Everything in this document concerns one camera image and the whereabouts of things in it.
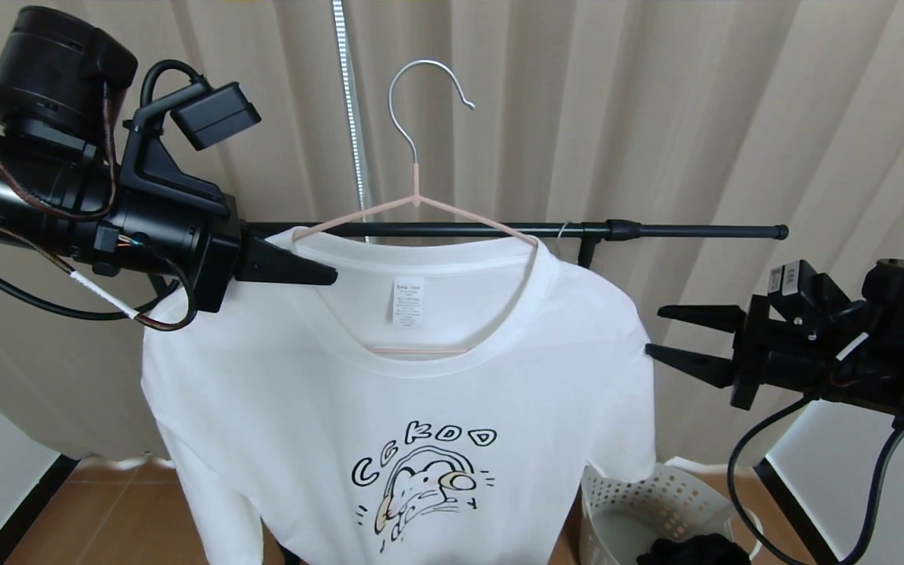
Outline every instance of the curtain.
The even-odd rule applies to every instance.
[[[235,194],[247,219],[358,208],[329,2],[50,5],[125,43],[139,76],[172,57],[213,86],[243,83],[262,124],[203,153],[172,128],[166,144],[182,169]],[[16,8],[0,2],[0,49]],[[427,57],[449,64],[476,104],[459,104],[434,68],[399,83],[395,106],[429,196],[499,221],[792,228],[782,242],[599,246],[593,268],[634,297],[656,343],[726,355],[727,336],[670,324],[657,308],[746,305],[783,262],[806,258],[857,297],[875,258],[904,257],[904,0],[348,1],[344,14],[363,179],[376,203],[411,190],[410,151],[386,96],[400,67]],[[385,219],[448,217],[404,208]],[[564,240],[560,252],[573,260],[575,244]],[[0,246],[0,273],[104,310],[29,251]],[[148,299],[142,275],[103,283],[127,301]],[[0,410],[66,454],[164,453],[139,389],[140,336],[133,323],[61,319],[0,294]],[[727,391],[663,367],[657,395],[660,457],[700,462],[726,461],[744,430],[792,399],[763,390],[744,412],[728,406]],[[761,436],[743,464],[777,435]]]
[[[600,244],[593,268],[630,294],[653,341],[727,355],[664,304],[741,304],[768,269],[804,258],[850,297],[877,257],[904,257],[904,0],[864,2],[344,3],[370,192],[425,194],[499,221],[776,224],[786,241]],[[395,221],[450,219],[402,208]],[[564,246],[574,259],[574,246]],[[796,395],[729,393],[658,367],[658,450],[727,461]],[[742,458],[754,464],[779,430]]]
[[[0,51],[26,4],[0,2]],[[234,194],[244,218],[307,221],[358,205],[329,2],[38,4],[102,27],[136,54],[139,72],[122,118],[136,110],[148,67],[164,58],[186,60],[214,87],[242,83],[261,124],[205,151],[194,151],[170,121],[163,139],[183,171]],[[175,72],[163,75],[157,96],[185,83]],[[125,136],[118,128],[118,154]],[[0,246],[0,276],[69,307],[112,310],[28,250]],[[97,282],[129,304],[154,296],[139,273]],[[65,319],[0,293],[0,411],[71,457],[165,454],[141,395],[140,343],[133,322]]]

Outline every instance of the pink hanger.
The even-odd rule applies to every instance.
[[[312,226],[312,228],[297,230],[292,236],[294,241],[299,239],[303,239],[304,237],[308,237],[313,235],[313,233],[320,232],[326,229],[334,228],[334,226],[338,226],[344,223],[348,223],[351,221],[359,221],[366,216],[370,216],[373,214],[378,214],[379,212],[384,212],[386,210],[392,210],[392,208],[398,208],[405,204],[413,204],[415,207],[420,206],[421,204],[427,204],[428,206],[438,208],[439,210],[445,210],[446,212],[450,212],[452,214],[457,214],[462,216],[463,218],[471,219],[471,221],[480,222],[482,224],[489,225],[491,228],[499,229],[507,235],[511,235],[517,237],[525,241],[526,243],[530,243],[533,247],[538,246],[538,240],[534,237],[524,235],[524,233],[509,228],[500,222],[493,221],[490,218],[485,218],[479,214],[474,214],[472,212],[468,212],[463,210],[462,208],[456,208],[455,206],[451,206],[444,202],[439,202],[438,200],[433,200],[428,198],[427,196],[421,196],[421,177],[420,177],[420,164],[417,160],[417,146],[414,144],[414,140],[410,138],[410,134],[403,129],[403,126],[399,124],[399,120],[396,118],[396,112],[392,110],[392,89],[396,86],[397,80],[399,80],[399,76],[402,76],[404,72],[409,71],[410,68],[416,67],[419,64],[433,64],[437,68],[441,68],[442,71],[445,71],[446,74],[451,76],[452,82],[455,83],[456,90],[459,92],[459,99],[462,100],[463,104],[466,104],[467,108],[473,110],[476,108],[476,104],[471,103],[471,101],[466,100],[466,94],[463,93],[462,85],[459,83],[459,78],[456,78],[452,69],[446,67],[445,64],[441,64],[441,62],[436,60],[415,60],[409,62],[404,65],[403,68],[399,69],[397,74],[395,74],[394,78],[392,78],[392,82],[390,82],[390,90],[388,91],[388,108],[390,108],[390,119],[392,119],[392,124],[396,129],[406,138],[406,142],[410,144],[410,150],[414,157],[414,193],[410,196],[405,196],[399,198],[398,200],[392,200],[392,202],[387,202],[385,204],[380,204],[377,206],[370,207],[369,209],[362,210],[359,212],[355,212],[353,214],[348,214],[345,216],[341,216],[339,218],[334,218],[332,221],[324,221],[320,224]],[[377,354],[396,354],[396,355],[405,355],[405,354],[425,354],[425,355],[458,355],[462,353],[466,353],[469,349],[401,349],[401,348],[372,348],[369,351]]]

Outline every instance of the hanger hook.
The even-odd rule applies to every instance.
[[[441,68],[442,71],[445,71],[446,74],[451,76],[452,82],[455,83],[456,90],[459,90],[459,100],[462,100],[463,104],[466,104],[467,108],[473,110],[476,108],[476,104],[471,103],[471,101],[466,100],[466,93],[462,92],[462,85],[459,83],[459,78],[455,75],[455,72],[452,72],[451,68],[445,67],[445,64],[436,60],[415,60],[410,61],[408,64],[403,65],[403,68],[397,71],[394,78],[392,78],[392,82],[390,82],[390,97],[388,98],[388,102],[390,103],[390,119],[392,119],[392,124],[396,129],[399,129],[399,132],[406,138],[406,142],[410,144],[410,151],[414,154],[414,164],[417,164],[417,146],[414,144],[414,140],[410,139],[410,134],[406,132],[406,129],[403,129],[403,126],[399,124],[399,120],[396,118],[396,111],[392,110],[392,89],[396,86],[397,80],[403,76],[404,72],[409,71],[412,67],[416,67],[419,64],[433,64],[437,68]]]

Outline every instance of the basket handle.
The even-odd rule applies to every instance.
[[[745,511],[749,513],[749,518],[753,520],[756,529],[764,536],[763,522],[760,521],[760,517],[758,517],[755,512],[751,511],[750,508],[746,508]],[[753,550],[749,554],[749,561],[756,561],[756,556],[760,554],[760,551],[763,551],[763,542],[756,540],[756,547],[753,547]]]

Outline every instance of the cartoon character drawing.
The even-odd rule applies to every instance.
[[[392,466],[374,529],[383,533],[392,523],[391,539],[399,539],[417,516],[459,512],[460,491],[475,490],[473,464],[455,451],[420,446]],[[469,504],[476,508],[475,500]]]

